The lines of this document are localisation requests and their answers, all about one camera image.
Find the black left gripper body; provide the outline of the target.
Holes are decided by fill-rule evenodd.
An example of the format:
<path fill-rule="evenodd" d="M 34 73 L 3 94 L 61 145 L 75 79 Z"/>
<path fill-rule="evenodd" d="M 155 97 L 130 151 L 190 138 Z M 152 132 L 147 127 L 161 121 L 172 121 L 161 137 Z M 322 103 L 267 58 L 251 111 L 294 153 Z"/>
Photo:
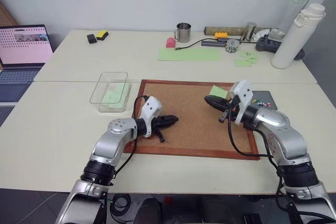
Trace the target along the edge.
<path fill-rule="evenodd" d="M 158 116 L 156 118 L 153 118 L 151 121 L 151 133 L 150 136 L 156 135 L 161 143 L 165 142 L 165 139 L 161 133 L 161 128 L 163 128 L 164 125 L 164 116 Z"/>

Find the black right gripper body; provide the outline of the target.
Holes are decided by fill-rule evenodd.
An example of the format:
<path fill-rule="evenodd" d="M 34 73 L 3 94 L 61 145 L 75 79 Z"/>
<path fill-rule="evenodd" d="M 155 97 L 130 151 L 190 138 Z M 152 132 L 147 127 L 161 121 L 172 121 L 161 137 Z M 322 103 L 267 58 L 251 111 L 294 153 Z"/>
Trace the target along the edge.
<path fill-rule="evenodd" d="M 224 121 L 228 119 L 229 114 L 231 114 L 232 122 L 236 120 L 237 115 L 239 113 L 239 102 L 240 102 L 240 98 L 238 97 L 238 95 L 235 95 L 230 100 L 223 99 L 223 98 L 220 99 L 220 104 L 225 109 L 223 115 L 219 118 L 219 121 L 221 123 L 224 123 Z"/>

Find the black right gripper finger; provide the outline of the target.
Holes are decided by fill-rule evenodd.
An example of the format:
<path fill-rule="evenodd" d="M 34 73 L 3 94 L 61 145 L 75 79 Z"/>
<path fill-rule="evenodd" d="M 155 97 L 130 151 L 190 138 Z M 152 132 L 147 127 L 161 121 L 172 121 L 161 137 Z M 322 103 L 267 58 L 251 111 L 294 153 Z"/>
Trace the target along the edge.
<path fill-rule="evenodd" d="M 227 104 L 224 103 L 218 103 L 218 102 L 212 102 L 212 101 L 207 101 L 207 104 L 209 104 L 212 108 L 225 112 L 227 110 Z"/>
<path fill-rule="evenodd" d="M 204 97 L 204 100 L 208 103 L 208 104 L 227 104 L 228 100 L 224 99 L 222 97 L 218 97 L 215 95 L 207 95 Z"/>

